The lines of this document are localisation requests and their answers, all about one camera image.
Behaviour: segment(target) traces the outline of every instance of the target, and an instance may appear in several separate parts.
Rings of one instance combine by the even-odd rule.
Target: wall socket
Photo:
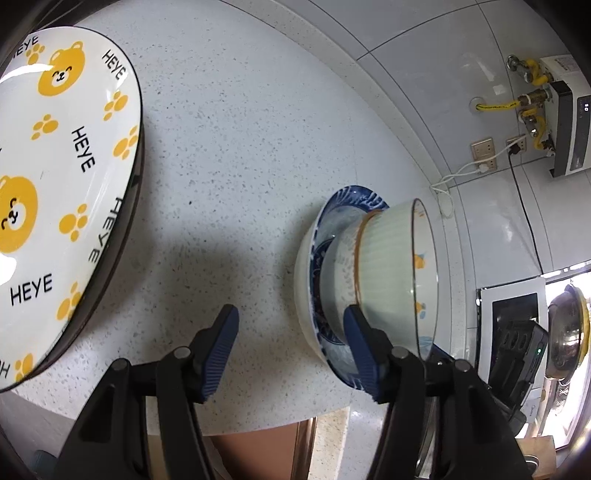
[[[517,140],[519,137],[523,137],[523,135],[520,135],[518,137],[511,137],[511,138],[507,138],[505,145],[509,145],[510,143],[513,143],[515,140]],[[521,152],[524,152],[527,150],[527,137],[522,138],[521,140],[519,140],[517,142],[517,145],[519,145],[519,148],[521,149]]]
[[[473,144],[470,144],[470,149],[472,150],[472,158],[474,158],[474,161],[484,160],[495,154],[495,144],[492,141],[492,138],[485,138],[479,142],[474,142]],[[488,165],[488,171],[496,170],[496,158],[483,163]]]

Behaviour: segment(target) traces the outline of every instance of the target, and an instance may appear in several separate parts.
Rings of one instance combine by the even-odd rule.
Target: water heater
[[[591,167],[591,87],[571,55],[540,59],[551,74],[546,87],[546,121],[556,156],[553,177]]]

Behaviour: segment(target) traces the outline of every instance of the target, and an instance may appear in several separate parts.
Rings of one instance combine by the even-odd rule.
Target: white speckled countertop
[[[203,433],[274,427],[348,406],[364,394],[341,384],[307,346],[292,272],[324,199],[352,183],[390,204],[416,196],[426,204],[448,277],[436,341],[449,348],[447,249],[429,182],[339,76],[217,0],[122,0],[81,24],[116,42],[138,73],[145,175],[97,312],[19,395],[75,418],[115,358],[160,359],[233,303],[240,332],[217,393],[198,407]],[[157,430],[153,408],[148,428]]]

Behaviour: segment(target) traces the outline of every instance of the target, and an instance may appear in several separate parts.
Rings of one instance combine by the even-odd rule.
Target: cartoon bear face
[[[74,42],[67,50],[56,50],[49,59],[51,70],[43,72],[39,79],[39,93],[54,96],[65,92],[82,74],[84,63],[81,41]]]
[[[37,191],[24,177],[0,179],[0,252],[21,248],[37,218]]]

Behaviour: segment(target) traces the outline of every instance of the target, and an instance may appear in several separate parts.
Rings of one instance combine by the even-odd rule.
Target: black cable
[[[515,188],[517,188],[517,194],[519,195],[519,201],[521,202],[521,208],[523,209],[523,213],[525,215],[525,220],[527,220],[527,226],[530,227],[531,240],[534,243],[535,257],[538,261],[538,266],[540,267],[540,273],[544,274],[544,269],[542,268],[542,262],[540,261],[540,254],[538,253],[538,245],[535,243],[534,230],[531,227],[530,217],[528,217],[527,211],[525,210],[523,198],[521,197],[521,190],[519,189],[519,183],[517,183],[517,177],[515,176],[515,170],[513,170],[513,163],[511,162],[511,155],[518,154],[520,151],[521,151],[521,148],[519,147],[518,144],[513,145],[509,149],[509,151],[508,151],[509,166],[511,168],[511,173],[513,174],[513,181],[515,182]]]

